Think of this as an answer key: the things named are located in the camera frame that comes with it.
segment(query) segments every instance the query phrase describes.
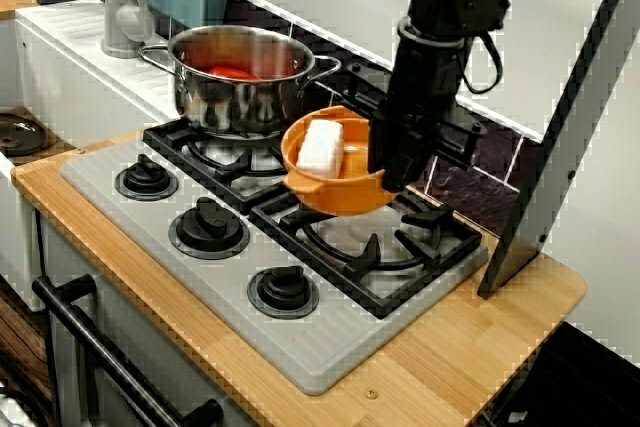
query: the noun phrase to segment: black burner grate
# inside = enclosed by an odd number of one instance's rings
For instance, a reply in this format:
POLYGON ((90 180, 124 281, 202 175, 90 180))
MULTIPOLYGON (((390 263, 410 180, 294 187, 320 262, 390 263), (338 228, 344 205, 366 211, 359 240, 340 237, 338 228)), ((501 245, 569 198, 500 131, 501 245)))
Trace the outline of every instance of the black burner grate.
MULTIPOLYGON (((233 187, 235 180, 241 177, 283 176, 286 171, 284 169, 252 170, 251 149, 247 149, 231 164, 220 164, 204 155, 197 145, 198 142, 210 139, 212 139, 210 134, 184 118, 146 129, 142 137, 144 143, 241 214, 247 214, 253 206, 288 191, 279 180, 253 194, 243 194, 233 187), (185 146, 189 149, 189 153, 183 152, 185 146)), ((281 162, 282 157, 277 146, 272 145, 273 140, 265 139, 264 142, 269 143, 272 155, 281 162)))
POLYGON ((406 232, 396 231, 396 239, 413 256, 406 261, 381 262, 380 246, 375 234, 370 237, 363 253, 358 257, 341 252, 329 245, 313 230, 312 225, 328 220, 332 216, 302 207, 300 201, 291 192, 254 207, 249 214, 249 219, 364 309, 382 319, 477 249, 482 239, 478 232, 456 220, 452 215, 453 211, 447 206, 434 207, 409 191, 400 193, 394 202, 400 202, 414 212, 403 216, 403 222, 429 228, 432 231, 428 245, 406 232), (292 207, 297 207, 297 210, 276 220, 280 214, 289 211, 292 207), (311 245, 300 240, 296 235, 299 230, 305 233, 318 250, 335 260, 344 262, 345 265, 337 266, 311 245), (452 250, 441 254, 437 248, 444 233, 455 236, 460 243, 452 250), (376 295, 361 283, 362 278, 372 270, 397 271, 417 267, 420 264, 423 265, 420 273, 387 297, 376 295))

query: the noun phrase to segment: white sponge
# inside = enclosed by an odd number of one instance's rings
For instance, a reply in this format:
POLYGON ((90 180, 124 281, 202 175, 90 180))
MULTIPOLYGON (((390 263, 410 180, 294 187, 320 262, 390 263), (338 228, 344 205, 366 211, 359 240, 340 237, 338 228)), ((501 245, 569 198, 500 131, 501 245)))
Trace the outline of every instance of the white sponge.
POLYGON ((343 154, 342 124, 314 119, 300 147, 296 167, 311 175, 336 179, 340 175, 343 154))

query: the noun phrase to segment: faucet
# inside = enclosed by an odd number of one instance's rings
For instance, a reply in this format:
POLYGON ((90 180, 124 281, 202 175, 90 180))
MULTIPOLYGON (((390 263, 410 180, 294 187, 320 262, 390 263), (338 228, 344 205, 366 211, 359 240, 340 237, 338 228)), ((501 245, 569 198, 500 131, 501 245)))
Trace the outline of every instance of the faucet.
POLYGON ((155 33, 155 19, 147 0, 105 0, 102 51, 132 59, 138 47, 155 33))

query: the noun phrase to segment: pot handle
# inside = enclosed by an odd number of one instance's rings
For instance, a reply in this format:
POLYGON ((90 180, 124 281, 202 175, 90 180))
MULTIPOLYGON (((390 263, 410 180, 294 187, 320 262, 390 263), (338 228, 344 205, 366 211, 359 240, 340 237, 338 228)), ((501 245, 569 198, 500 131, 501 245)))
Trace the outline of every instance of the pot handle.
POLYGON ((144 45, 144 46, 138 47, 138 57, 140 57, 146 63, 151 64, 154 67, 157 67, 160 70, 164 70, 165 72, 173 75, 176 79, 184 81, 184 79, 180 76, 180 74, 178 74, 178 72, 176 72, 172 68, 167 67, 166 65, 146 55, 147 52, 150 52, 152 50, 164 50, 167 53, 167 55, 169 54, 169 49, 167 48, 166 45, 144 45))
POLYGON ((325 71, 325 72, 320 72, 317 75, 313 75, 311 77, 308 77, 304 82, 302 82, 300 87, 298 87, 298 91, 296 92, 296 97, 298 99, 302 98, 302 96, 304 95, 304 89, 306 89, 307 86, 311 82, 315 82, 316 80, 321 79, 322 77, 326 77, 328 75, 335 74, 336 72, 338 72, 342 68, 342 62, 340 62, 335 57, 329 57, 327 55, 315 55, 314 57, 316 58, 316 60, 318 60, 318 59, 319 60, 330 60, 331 62, 335 62, 336 65, 334 67, 332 67, 331 69, 325 71))

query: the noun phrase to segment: orange pan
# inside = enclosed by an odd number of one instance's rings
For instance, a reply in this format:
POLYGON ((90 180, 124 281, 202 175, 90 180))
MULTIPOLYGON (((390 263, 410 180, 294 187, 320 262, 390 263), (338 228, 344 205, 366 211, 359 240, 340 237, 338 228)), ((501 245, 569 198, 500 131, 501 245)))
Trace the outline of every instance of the orange pan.
POLYGON ((329 107, 302 117, 287 130, 281 148, 288 171, 285 185, 303 204, 318 212, 335 216, 360 215, 383 207, 397 195, 382 188, 384 170, 373 174, 367 171, 369 123, 345 107, 329 107), (298 152, 313 119, 342 124, 344 157, 337 179, 311 175, 296 167, 298 152))

